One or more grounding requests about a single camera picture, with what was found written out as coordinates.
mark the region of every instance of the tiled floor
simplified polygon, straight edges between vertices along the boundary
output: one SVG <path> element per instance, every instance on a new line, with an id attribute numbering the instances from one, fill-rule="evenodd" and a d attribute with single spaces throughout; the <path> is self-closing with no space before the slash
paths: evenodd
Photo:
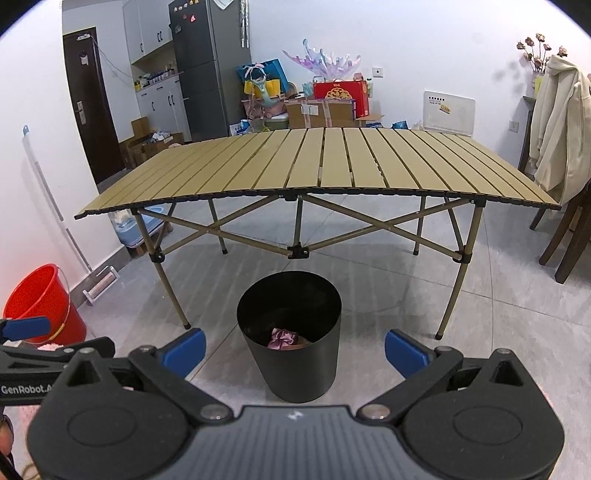
<path id="1" fill-rule="evenodd" d="M 414 197 L 328 196 L 381 219 L 418 209 Z M 220 217 L 253 199 L 217 200 Z M 438 200 L 427 204 L 433 205 Z M 290 244 L 296 204 L 278 200 L 226 226 L 242 235 Z M 591 468 L 591 249 L 565 285 L 554 281 L 562 248 L 547 267 L 537 259 L 560 217 L 528 229 L 534 209 L 490 203 L 485 209 L 473 261 L 443 344 L 467 356 L 488 357 L 493 348 L 513 349 L 554 405 L 566 431 L 566 446 L 553 479 L 588 478 Z M 180 204 L 176 215 L 211 221 L 206 202 Z M 456 209 L 466 236 L 472 207 Z M 416 220 L 403 227 L 414 230 Z M 315 242 L 365 226 L 362 222 L 305 204 L 302 240 Z M 188 230 L 175 227 L 170 244 Z M 425 219 L 423 234 L 454 247 L 447 212 Z M 256 280 L 282 270 L 309 270 L 330 280 L 343 300 L 337 377 L 316 404 L 349 404 L 353 410 L 399 383 L 401 376 L 384 358 L 386 332 L 400 327 L 429 346 L 445 310 L 457 264 L 449 257 L 388 232 L 376 232 L 313 253 L 309 260 L 201 237 L 170 254 L 164 263 L 193 325 L 207 335 L 207 355 L 189 376 L 192 383 L 228 403 L 280 403 L 266 387 L 236 327 L 236 306 Z M 147 257 L 131 262 L 119 285 L 95 307 L 80 312 L 92 333 L 108 335 L 125 355 L 143 343 L 161 346 L 184 330 Z"/>

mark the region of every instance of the white wall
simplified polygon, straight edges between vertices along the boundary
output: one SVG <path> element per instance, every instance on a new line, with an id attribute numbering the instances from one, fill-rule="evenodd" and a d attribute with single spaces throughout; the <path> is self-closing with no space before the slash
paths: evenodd
<path id="1" fill-rule="evenodd" d="M 22 128 L 90 264 L 97 267 L 121 247 L 105 216 L 74 220 L 97 195 L 86 161 L 64 65 L 60 0 L 40 2 L 0 39 L 0 59 L 14 68 L 0 76 L 0 310 L 33 269 L 56 263 L 70 286 L 86 271 L 62 234 L 27 160 Z"/>
<path id="2" fill-rule="evenodd" d="M 121 142 L 134 136 L 130 122 L 140 117 L 127 53 L 123 2 L 117 0 L 63 11 L 64 33 L 89 27 L 96 27 L 97 43 L 102 50 L 100 66 L 103 71 L 105 91 L 117 138 Z M 113 68 L 106 59 L 109 59 L 123 73 Z"/>
<path id="3" fill-rule="evenodd" d="M 359 54 L 366 76 L 384 68 L 374 99 L 388 127 L 421 120 L 425 90 L 474 98 L 474 138 L 514 165 L 527 118 L 521 97 L 531 84 L 517 41 L 542 32 L 554 51 L 564 45 L 569 60 L 591 72 L 591 39 L 547 0 L 253 0 L 250 10 L 253 61 L 279 58 L 301 85 L 311 74 L 282 50 L 304 56 L 304 38 L 339 56 Z M 508 131 L 512 119 L 517 134 Z"/>

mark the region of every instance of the blue gripper pad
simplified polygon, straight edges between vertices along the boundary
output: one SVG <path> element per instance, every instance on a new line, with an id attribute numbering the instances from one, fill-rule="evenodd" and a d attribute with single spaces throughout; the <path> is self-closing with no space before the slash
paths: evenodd
<path id="1" fill-rule="evenodd" d="M 47 317 L 31 317 L 22 320 L 9 320 L 2 329 L 2 336 L 8 340 L 25 340 L 27 338 L 47 335 L 51 323 Z"/>
<path id="2" fill-rule="evenodd" d="M 390 330 L 386 334 L 386 359 L 404 378 L 425 368 L 434 358 L 431 350 L 423 345 L 423 348 L 419 348 L 418 345 L 418 342 L 396 330 Z"/>
<path id="3" fill-rule="evenodd" d="M 203 360 L 205 349 L 205 333 L 194 328 L 159 350 L 160 363 L 184 378 Z"/>

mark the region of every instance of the black trash can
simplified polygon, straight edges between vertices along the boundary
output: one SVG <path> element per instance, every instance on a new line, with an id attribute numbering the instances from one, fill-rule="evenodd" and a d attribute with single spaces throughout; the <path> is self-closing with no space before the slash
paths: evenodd
<path id="1" fill-rule="evenodd" d="M 271 391 L 285 401 L 318 398 L 335 381 L 339 354 L 339 292 L 319 275 L 287 271 L 265 277 L 238 303 L 238 326 Z M 298 333 L 311 342 L 296 350 L 267 345 L 273 328 Z"/>

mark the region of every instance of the black plastic joint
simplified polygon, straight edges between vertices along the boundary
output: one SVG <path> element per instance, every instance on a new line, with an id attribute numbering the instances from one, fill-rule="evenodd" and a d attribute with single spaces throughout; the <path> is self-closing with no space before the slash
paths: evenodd
<path id="1" fill-rule="evenodd" d="M 300 260 L 302 258 L 310 258 L 310 249 L 308 247 L 302 247 L 301 244 L 294 245 L 293 247 L 287 247 L 291 252 L 287 258 L 290 260 Z"/>
<path id="2" fill-rule="evenodd" d="M 160 247 L 156 247 L 156 251 L 153 254 L 150 254 L 150 260 L 152 263 L 162 263 L 164 258 L 165 256 L 162 253 L 162 249 Z"/>
<path id="3" fill-rule="evenodd" d="M 486 197 L 476 197 L 474 199 L 474 206 L 484 208 L 486 206 Z"/>
<path id="4" fill-rule="evenodd" d="M 464 252 L 464 250 L 460 251 L 460 250 L 456 250 L 457 254 L 460 254 L 462 256 L 462 258 L 460 260 L 456 260 L 455 258 L 452 258 L 452 260 L 455 263 L 465 263 L 468 264 L 472 261 L 472 254 L 467 254 L 466 252 Z"/>

